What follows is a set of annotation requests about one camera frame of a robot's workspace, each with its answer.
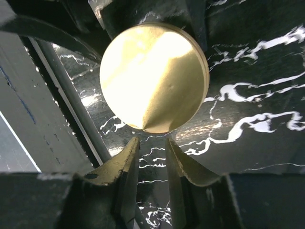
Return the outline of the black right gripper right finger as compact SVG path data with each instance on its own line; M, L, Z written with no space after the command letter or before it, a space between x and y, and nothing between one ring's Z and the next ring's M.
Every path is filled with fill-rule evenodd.
M218 175L170 138L165 152L173 228L304 228L303 174Z

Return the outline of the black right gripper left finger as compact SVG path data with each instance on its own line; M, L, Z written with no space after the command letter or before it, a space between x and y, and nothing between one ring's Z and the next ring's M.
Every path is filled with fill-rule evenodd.
M131 229L139 172L139 138L82 176L1 173L3 229Z

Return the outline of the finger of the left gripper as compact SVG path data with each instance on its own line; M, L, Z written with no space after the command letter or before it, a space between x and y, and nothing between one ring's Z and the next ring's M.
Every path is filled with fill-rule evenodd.
M95 62L105 52L105 31L88 0L2 0L0 30L52 42Z
M110 38L143 23L166 23L190 34L207 50L205 0L113 0L101 10Z

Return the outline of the gold jar lid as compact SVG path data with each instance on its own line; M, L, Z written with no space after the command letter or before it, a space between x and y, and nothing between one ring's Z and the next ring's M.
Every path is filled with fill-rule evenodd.
M207 59L197 41L165 23L121 32L100 64L109 108L130 127L153 134L191 120L207 96L209 81Z

